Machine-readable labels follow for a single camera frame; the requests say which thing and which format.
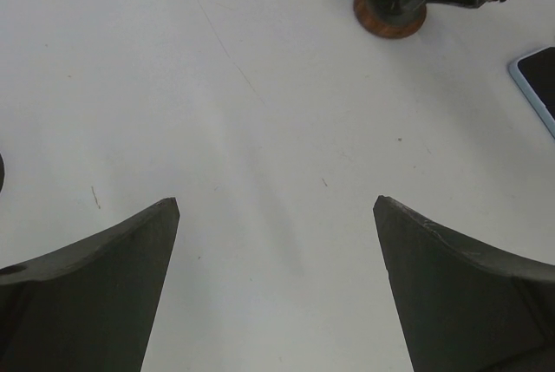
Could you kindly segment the black clamp phone stand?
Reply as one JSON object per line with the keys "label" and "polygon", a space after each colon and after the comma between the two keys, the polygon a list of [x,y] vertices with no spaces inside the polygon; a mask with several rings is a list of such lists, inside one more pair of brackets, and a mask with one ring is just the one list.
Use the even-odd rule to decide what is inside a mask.
{"label": "black clamp phone stand", "polygon": [[0,191],[2,191],[3,189],[4,180],[5,180],[5,165],[4,165],[3,156],[0,155]]}

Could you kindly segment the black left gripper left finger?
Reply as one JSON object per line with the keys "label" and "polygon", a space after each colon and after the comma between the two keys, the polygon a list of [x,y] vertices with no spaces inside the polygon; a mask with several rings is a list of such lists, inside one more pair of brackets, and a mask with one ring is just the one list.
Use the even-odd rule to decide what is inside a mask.
{"label": "black left gripper left finger", "polygon": [[167,198],[1,270],[3,371],[139,371],[176,239]]}

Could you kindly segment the wooden base phone stand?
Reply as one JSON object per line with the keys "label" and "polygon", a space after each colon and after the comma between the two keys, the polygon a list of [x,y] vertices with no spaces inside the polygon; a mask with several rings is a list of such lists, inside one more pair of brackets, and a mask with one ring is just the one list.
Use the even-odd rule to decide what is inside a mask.
{"label": "wooden base phone stand", "polygon": [[354,0],[357,21],[370,34],[385,39],[403,39],[415,34],[427,17],[426,4],[404,9],[401,0]]}

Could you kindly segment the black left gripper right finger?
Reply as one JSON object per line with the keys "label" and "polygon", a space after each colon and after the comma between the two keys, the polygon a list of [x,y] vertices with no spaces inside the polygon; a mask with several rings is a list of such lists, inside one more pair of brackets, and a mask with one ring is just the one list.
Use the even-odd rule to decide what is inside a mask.
{"label": "black left gripper right finger", "polygon": [[415,371],[552,371],[554,268],[390,197],[376,230]]}

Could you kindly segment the light blue cased phone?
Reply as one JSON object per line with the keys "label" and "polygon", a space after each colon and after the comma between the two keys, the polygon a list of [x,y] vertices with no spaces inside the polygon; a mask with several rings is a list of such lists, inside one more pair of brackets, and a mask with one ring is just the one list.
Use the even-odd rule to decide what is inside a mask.
{"label": "light blue cased phone", "polygon": [[555,135],[554,52],[553,46],[537,49],[508,64],[509,75],[551,137]]}

